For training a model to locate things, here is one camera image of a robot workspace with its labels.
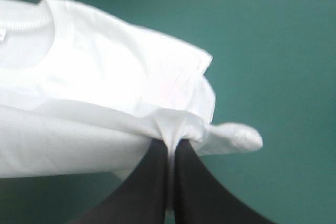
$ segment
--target white t-shirt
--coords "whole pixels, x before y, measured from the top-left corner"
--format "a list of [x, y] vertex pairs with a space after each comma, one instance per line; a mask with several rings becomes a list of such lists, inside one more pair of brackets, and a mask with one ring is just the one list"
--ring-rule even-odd
[[0, 177], [131, 170], [151, 138], [170, 157], [256, 150], [242, 124], [210, 125], [211, 56], [72, 0], [0, 0]]

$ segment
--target white fabric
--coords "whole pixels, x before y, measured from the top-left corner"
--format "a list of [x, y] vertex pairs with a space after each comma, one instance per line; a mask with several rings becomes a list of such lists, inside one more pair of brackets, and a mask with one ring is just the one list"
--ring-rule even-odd
[[0, 0], [0, 177], [127, 174], [151, 138], [199, 155], [254, 151], [258, 132], [210, 125], [211, 56], [72, 0]]

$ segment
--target green wall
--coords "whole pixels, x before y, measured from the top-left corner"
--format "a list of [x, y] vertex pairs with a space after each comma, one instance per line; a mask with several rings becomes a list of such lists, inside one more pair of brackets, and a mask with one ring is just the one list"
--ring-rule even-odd
[[[209, 51], [214, 123], [252, 125], [264, 148], [205, 165], [277, 223], [336, 223], [336, 0], [78, 1]], [[119, 183], [111, 174], [2, 179], [0, 223], [63, 223]]]

